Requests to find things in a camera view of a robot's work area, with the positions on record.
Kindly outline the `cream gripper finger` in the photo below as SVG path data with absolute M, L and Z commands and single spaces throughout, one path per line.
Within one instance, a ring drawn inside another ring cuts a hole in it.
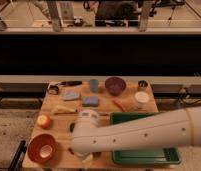
M 93 155 L 89 154 L 87 155 L 83 160 L 82 160 L 82 164 L 84 167 L 90 167 L 92 165 L 93 162 Z

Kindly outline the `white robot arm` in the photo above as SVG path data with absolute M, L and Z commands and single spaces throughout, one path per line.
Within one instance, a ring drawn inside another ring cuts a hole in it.
M 94 152 L 183 146 L 201 147 L 201 106 L 100 126 L 100 114 L 84 109 L 78 114 L 70 147 L 85 161 Z

